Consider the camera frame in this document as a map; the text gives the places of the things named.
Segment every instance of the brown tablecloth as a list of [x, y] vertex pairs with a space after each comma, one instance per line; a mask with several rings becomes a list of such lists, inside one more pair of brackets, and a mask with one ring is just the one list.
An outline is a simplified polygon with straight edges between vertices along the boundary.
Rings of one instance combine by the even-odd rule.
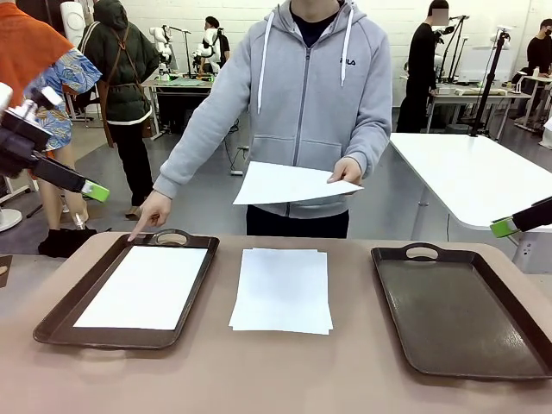
[[[222, 237], [180, 341], [171, 350], [104, 352], [32, 339], [40, 320], [118, 234], [92, 238], [18, 311], [0, 319], [0, 412], [499, 413], [552, 412], [552, 384], [480, 383], [414, 372], [405, 362], [369, 255], [400, 241]], [[481, 253], [552, 338], [552, 304], [498, 250]], [[329, 336], [233, 332], [244, 248], [328, 252]]]

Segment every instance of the blue patterned shirt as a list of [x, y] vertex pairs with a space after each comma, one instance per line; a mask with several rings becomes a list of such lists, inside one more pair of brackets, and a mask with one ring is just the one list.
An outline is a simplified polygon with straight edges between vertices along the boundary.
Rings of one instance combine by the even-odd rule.
[[[43, 89], [47, 86], [51, 86], [61, 97], [64, 96], [63, 85], [69, 86], [79, 94], [84, 93], [91, 89], [101, 76], [102, 73], [74, 48], [31, 82], [25, 90], [25, 97], [30, 96], [33, 88]], [[36, 116], [39, 124], [52, 134], [47, 143], [47, 151], [60, 149], [71, 142], [72, 123], [67, 115], [65, 99], [53, 110], [38, 110]]]

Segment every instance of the black hair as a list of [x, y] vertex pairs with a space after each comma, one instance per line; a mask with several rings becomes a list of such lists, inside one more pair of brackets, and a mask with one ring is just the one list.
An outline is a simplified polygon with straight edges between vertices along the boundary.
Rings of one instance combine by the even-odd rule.
[[449, 2], [447, 0], [433, 0], [430, 5], [430, 11], [428, 11], [428, 16], [433, 16], [433, 10], [436, 9], [449, 9]]
[[207, 23], [209, 23], [209, 25], [211, 25], [213, 28], [220, 28], [221, 27], [221, 23], [219, 23], [218, 20], [213, 16], [207, 17], [205, 19], [205, 21]]

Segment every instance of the dark green jacket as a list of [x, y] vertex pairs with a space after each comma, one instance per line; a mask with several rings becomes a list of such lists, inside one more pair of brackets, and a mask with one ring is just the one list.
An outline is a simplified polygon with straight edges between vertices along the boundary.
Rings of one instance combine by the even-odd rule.
[[[136, 65], [140, 82], [149, 78], [159, 66], [160, 55], [151, 41], [127, 18], [127, 12], [118, 0], [100, 0], [94, 5], [94, 20], [86, 28], [79, 49], [103, 74], [107, 81], [115, 64], [118, 40], [113, 29], [121, 39], [128, 26], [127, 50]], [[135, 72], [124, 51], [110, 82], [107, 100], [106, 118], [109, 123], [128, 124], [144, 120], [151, 111], [150, 103], [142, 96], [135, 85]]]

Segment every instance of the brown shoe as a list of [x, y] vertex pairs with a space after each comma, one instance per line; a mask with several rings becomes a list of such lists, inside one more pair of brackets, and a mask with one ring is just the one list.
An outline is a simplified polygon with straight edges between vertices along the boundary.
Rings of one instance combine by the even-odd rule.
[[124, 216], [127, 217], [128, 220], [131, 222], [137, 222], [140, 220], [140, 207], [132, 206], [130, 207], [129, 211], [127, 211]]

